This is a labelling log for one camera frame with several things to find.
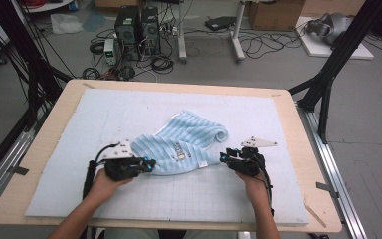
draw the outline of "electronic device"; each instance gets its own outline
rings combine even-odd
[[[135,45],[142,41],[138,6],[121,6],[114,23],[119,46]]]
[[[257,146],[244,146],[241,150],[226,148],[226,153],[220,152],[220,161],[226,163],[230,169],[264,183],[273,216],[275,213],[272,209],[273,187],[266,172],[265,158],[259,154]],[[256,178],[259,173],[263,174],[263,179]]]
[[[352,20],[341,13],[325,13],[320,19],[311,20],[306,25],[307,33],[315,33],[323,38],[324,42],[330,46],[335,45],[335,41],[344,34]]]
[[[146,7],[141,11],[141,24],[145,39],[145,54],[160,54],[160,33],[158,9],[156,7]]]
[[[86,181],[83,188],[83,199],[89,194],[95,179],[96,169],[104,164],[107,177],[113,181],[121,181],[136,177],[142,172],[151,172],[156,160],[146,157],[135,157],[129,140],[110,144],[101,149],[95,160],[89,162]]]
[[[218,17],[205,21],[206,27],[212,31],[219,31],[221,29],[229,28],[235,25],[235,17]]]
[[[110,66],[116,64],[116,50],[114,49],[114,39],[104,40],[104,57],[106,58],[106,63]]]

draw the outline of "striped towel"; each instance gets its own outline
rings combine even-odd
[[[141,135],[132,144],[135,155],[157,161],[153,174],[172,175],[219,163],[210,153],[213,142],[228,138],[225,127],[190,112],[182,112],[156,135]]]

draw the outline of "gray device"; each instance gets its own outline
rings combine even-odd
[[[324,42],[330,46],[334,41],[344,33],[352,20],[342,13],[325,13],[320,19],[311,20],[306,26],[307,33],[315,33],[318,37],[323,38]]]

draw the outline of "white label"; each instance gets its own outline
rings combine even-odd
[[[200,168],[202,168],[202,167],[206,167],[206,166],[208,166],[209,164],[207,164],[207,161],[199,161],[198,162],[198,166],[200,167]]]

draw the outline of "concrete floor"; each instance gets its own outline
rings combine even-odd
[[[82,22],[90,11],[76,13]],[[186,21],[186,26],[204,29],[205,19]],[[71,71],[80,76],[90,66],[90,39],[111,28],[105,20],[94,31],[50,35],[52,43]],[[248,28],[247,21],[243,27]],[[226,36],[187,35],[187,64],[172,56],[174,70],[157,75],[159,83],[290,89],[312,77],[327,59],[309,57],[303,47],[285,48],[259,59],[247,58],[236,64]],[[382,48],[381,42],[374,42]],[[364,42],[373,61],[350,60],[338,75],[330,102],[327,137],[336,163],[346,183],[368,238],[382,238],[382,50]],[[48,49],[52,65],[66,72],[56,55]],[[142,74],[136,81],[155,82],[153,75]],[[303,94],[294,96],[299,100]],[[25,98],[10,64],[0,65],[0,142],[26,108]],[[54,227],[1,226],[0,238],[45,238]],[[281,233],[283,238],[309,238],[302,233]],[[349,238],[345,229],[330,238]]]

